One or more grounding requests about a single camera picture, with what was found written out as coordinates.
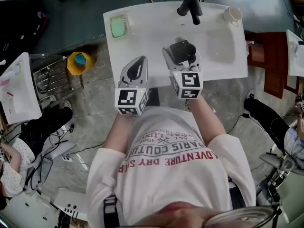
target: wooden cabinet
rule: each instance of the wooden cabinet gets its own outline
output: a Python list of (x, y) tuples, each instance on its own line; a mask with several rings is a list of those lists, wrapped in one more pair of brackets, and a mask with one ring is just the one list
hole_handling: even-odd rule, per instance
[(285, 32), (268, 32), (245, 34), (246, 40), (254, 41), (249, 47), (248, 65), (265, 69), (264, 91), (280, 99), (284, 89), (295, 94), (299, 90), (299, 77), (296, 87), (287, 85), (288, 77), (288, 48)]

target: teal object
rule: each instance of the teal object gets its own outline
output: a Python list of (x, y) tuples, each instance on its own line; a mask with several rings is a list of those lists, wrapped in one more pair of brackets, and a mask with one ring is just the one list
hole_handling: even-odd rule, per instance
[(111, 31), (113, 37), (121, 37), (124, 36), (126, 33), (126, 27), (124, 23), (124, 18), (123, 17), (115, 17), (112, 18), (111, 21)]
[(86, 65), (86, 58), (83, 54), (79, 54), (75, 56), (75, 61), (78, 66), (83, 67)]

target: white cup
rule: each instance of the white cup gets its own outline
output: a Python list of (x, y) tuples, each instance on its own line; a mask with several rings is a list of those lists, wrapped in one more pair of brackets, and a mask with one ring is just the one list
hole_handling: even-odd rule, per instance
[(242, 13), (237, 7), (229, 7), (225, 9), (223, 17), (227, 22), (230, 22), (234, 26), (239, 26), (239, 22), (242, 19)]

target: faucet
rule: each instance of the faucet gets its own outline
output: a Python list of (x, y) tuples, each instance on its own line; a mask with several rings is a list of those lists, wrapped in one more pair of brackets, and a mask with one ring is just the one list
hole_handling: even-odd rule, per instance
[(177, 13), (181, 16), (185, 16), (190, 10), (193, 24), (200, 24), (199, 16), (203, 15), (203, 12), (200, 9), (200, 0), (184, 0), (181, 6), (177, 9)]

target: white sink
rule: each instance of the white sink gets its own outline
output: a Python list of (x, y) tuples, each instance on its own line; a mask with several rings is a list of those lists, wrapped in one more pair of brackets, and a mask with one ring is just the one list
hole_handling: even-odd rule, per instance
[[(183, 38), (192, 43), (202, 58), (204, 80), (247, 77), (247, 54), (243, 25), (238, 27), (223, 19), (227, 6), (200, 3), (203, 15), (194, 25), (190, 12), (177, 14), (182, 2), (147, 3), (110, 11), (104, 14), (104, 24), (110, 60), (117, 86), (122, 68), (132, 59), (144, 55), (148, 59), (149, 86), (170, 84), (169, 71), (162, 48)], [(126, 14), (130, 33), (114, 39), (109, 19)]]

